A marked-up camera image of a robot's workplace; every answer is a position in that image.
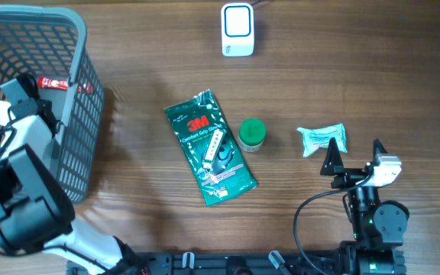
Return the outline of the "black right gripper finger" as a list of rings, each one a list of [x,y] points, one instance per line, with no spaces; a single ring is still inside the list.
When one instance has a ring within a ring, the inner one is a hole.
[[[332,137],[328,143],[327,154],[322,164],[321,176],[337,176],[344,172],[344,164],[338,149],[336,139]]]
[[[379,139],[375,139],[373,142],[373,157],[376,157],[378,154],[386,154],[387,150],[384,148]]]

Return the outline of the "mint green wipes pack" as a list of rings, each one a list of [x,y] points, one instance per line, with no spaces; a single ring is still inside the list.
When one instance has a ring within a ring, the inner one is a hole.
[[[328,148],[332,138],[335,139],[340,151],[343,153],[348,152],[346,131],[342,123],[324,128],[297,128],[296,130],[302,135],[303,157],[311,156],[319,148]]]

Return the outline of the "red snack stick packet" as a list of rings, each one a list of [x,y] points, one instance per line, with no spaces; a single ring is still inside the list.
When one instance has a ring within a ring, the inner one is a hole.
[[[68,81],[65,79],[55,79],[46,76],[40,76],[38,78],[37,86],[42,89],[56,89],[61,91],[67,91],[70,87]],[[92,94],[93,87],[90,83],[84,83],[77,88],[77,92]]]

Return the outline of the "green lid seasoning jar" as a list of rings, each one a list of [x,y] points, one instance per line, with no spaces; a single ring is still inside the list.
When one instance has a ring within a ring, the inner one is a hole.
[[[256,152],[262,147],[266,134],[266,126],[260,119],[249,118],[239,128],[239,146],[248,153]]]

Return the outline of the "green 3M gloves package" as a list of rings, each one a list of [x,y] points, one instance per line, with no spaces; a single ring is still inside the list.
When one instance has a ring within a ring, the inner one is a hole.
[[[257,187],[211,90],[165,108],[165,114],[207,206],[234,199]],[[226,130],[226,135],[212,169],[206,170],[202,167],[202,160],[217,128]]]

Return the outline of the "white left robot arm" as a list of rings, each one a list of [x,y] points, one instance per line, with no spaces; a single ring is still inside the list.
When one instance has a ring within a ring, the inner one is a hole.
[[[52,103],[23,73],[8,81],[0,109],[0,256],[54,254],[89,274],[143,274],[123,241],[76,218],[73,204],[43,162],[58,133]]]

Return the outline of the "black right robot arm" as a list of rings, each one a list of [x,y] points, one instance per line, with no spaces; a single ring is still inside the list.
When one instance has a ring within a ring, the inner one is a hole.
[[[403,252],[397,248],[403,245],[409,210],[393,200],[381,201],[378,193],[401,170],[400,158],[387,153],[377,139],[371,162],[360,169],[346,168],[336,140],[330,139],[320,174],[333,176],[331,188],[345,194],[343,205],[354,233],[353,241],[343,241],[335,250],[335,274],[407,273]]]

